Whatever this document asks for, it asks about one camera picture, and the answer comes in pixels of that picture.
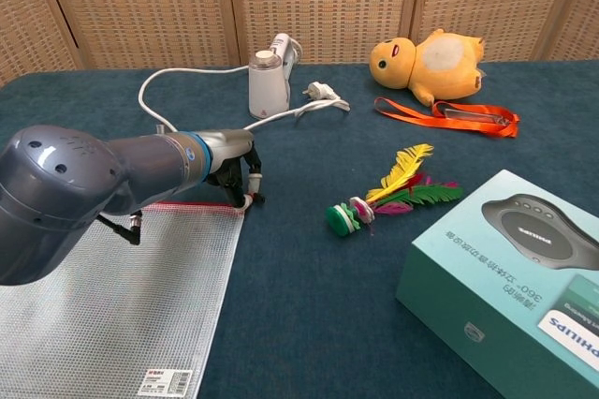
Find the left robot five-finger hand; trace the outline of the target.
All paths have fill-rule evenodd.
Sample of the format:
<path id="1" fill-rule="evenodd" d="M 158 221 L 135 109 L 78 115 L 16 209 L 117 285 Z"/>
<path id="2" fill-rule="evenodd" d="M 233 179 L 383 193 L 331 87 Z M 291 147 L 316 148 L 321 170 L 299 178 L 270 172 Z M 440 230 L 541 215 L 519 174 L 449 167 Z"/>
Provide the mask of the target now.
<path id="1" fill-rule="evenodd" d="M 254 135 L 247 129 L 219 129 L 200 133 L 210 151 L 212 162 L 206 177 L 209 185 L 226 192 L 228 202 L 246 210 L 255 201 L 263 202 L 259 193 L 262 180 L 261 160 L 255 148 Z M 248 189 L 243 190 L 241 159 L 248 165 Z"/>

